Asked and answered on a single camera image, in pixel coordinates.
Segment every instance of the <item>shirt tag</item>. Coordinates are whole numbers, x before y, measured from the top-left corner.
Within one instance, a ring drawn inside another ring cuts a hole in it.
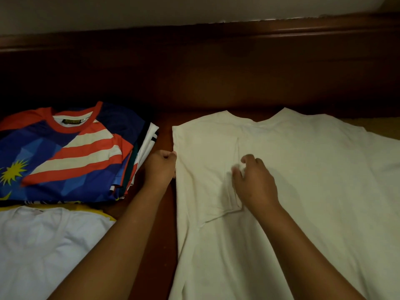
[[[70,119],[63,119],[62,122],[64,124],[81,124],[84,120],[70,120]]]

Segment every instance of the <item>person's left arm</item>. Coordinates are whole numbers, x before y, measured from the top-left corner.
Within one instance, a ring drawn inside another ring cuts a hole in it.
[[[48,300],[125,300],[166,188],[175,176],[176,153],[156,151],[145,163],[143,188],[97,245]]]

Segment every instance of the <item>hand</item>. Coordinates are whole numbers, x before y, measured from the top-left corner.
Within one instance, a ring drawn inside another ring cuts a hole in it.
[[[148,156],[144,163],[144,185],[165,191],[175,178],[176,152],[158,150]]]
[[[259,218],[261,214],[281,208],[277,198],[274,177],[263,161],[253,155],[241,159],[246,164],[244,177],[237,166],[232,167],[232,183],[240,200],[249,211]]]

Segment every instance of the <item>person's right arm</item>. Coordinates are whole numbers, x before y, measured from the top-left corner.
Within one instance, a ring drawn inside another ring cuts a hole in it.
[[[267,235],[295,300],[365,299],[319,252],[278,201],[274,177],[261,159],[242,158],[233,185]]]

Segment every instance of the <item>wooden bed frame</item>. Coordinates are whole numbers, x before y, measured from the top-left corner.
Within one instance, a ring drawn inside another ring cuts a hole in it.
[[[339,117],[400,116],[400,15],[0,37],[0,115],[41,106],[131,107],[160,126],[224,109],[259,121],[287,106]],[[142,183],[106,211],[118,217]],[[164,196],[132,299],[166,299],[177,264],[176,194]]]

